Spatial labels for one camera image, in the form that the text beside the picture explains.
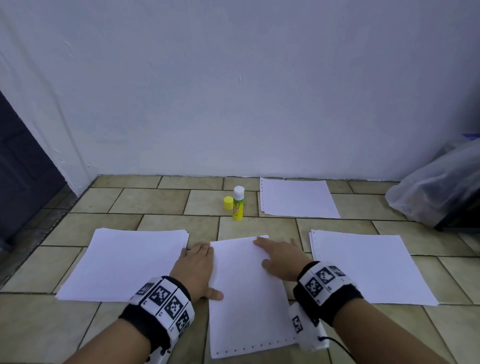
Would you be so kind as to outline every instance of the glue stick body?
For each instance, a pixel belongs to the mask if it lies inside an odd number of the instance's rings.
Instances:
[[[245,199],[245,188],[237,186],[233,189],[233,219],[240,221],[243,218],[243,200]]]

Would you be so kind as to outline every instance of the yellow cap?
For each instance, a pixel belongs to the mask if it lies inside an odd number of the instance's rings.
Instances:
[[[232,210],[233,209],[233,197],[227,196],[223,199],[223,208],[225,210]]]

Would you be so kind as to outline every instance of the white wall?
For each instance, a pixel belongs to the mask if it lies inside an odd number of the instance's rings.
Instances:
[[[478,0],[0,9],[0,88],[80,190],[97,173],[399,180],[479,131]]]

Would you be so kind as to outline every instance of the stack of paper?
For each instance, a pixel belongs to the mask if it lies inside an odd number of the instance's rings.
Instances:
[[[368,302],[438,305],[400,236],[312,230],[309,237],[313,258],[343,270]]]
[[[260,179],[260,209],[268,215],[340,218],[325,181]]]
[[[283,283],[262,268],[268,254],[253,244],[255,239],[212,243],[215,255],[210,286],[224,294],[222,301],[209,301],[214,359],[297,342]]]
[[[97,229],[57,293],[59,300],[126,302],[152,277],[167,276],[189,234]]]

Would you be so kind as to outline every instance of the black cable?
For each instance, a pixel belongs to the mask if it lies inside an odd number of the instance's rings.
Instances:
[[[345,346],[343,346],[342,344],[340,344],[338,342],[338,340],[334,339],[334,338],[331,338],[329,336],[318,336],[318,341],[323,341],[323,340],[331,340],[331,341],[334,341],[337,343],[338,346],[340,346],[340,348],[342,348],[349,356],[350,358],[352,358],[352,360],[355,362],[355,359],[353,358],[353,355],[350,354],[350,352],[347,350],[347,348]]]

